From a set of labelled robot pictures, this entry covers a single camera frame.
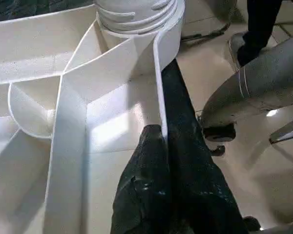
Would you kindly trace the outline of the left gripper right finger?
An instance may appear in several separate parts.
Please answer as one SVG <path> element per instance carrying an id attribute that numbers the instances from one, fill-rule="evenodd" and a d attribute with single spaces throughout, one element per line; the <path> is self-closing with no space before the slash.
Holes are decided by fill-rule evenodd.
<path id="1" fill-rule="evenodd" d="M 168 134 L 173 193 L 179 214 L 195 234 L 246 234 L 236 200 L 201 134 Z"/>

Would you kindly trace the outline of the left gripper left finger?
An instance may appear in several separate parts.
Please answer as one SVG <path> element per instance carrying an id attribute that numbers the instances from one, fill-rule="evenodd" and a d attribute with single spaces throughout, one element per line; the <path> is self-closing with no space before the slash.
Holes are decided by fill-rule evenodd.
<path id="1" fill-rule="evenodd" d="M 112 234 L 167 234 L 171 218 L 171 181 L 160 125 L 143 128 L 123 170 L 113 202 Z"/>

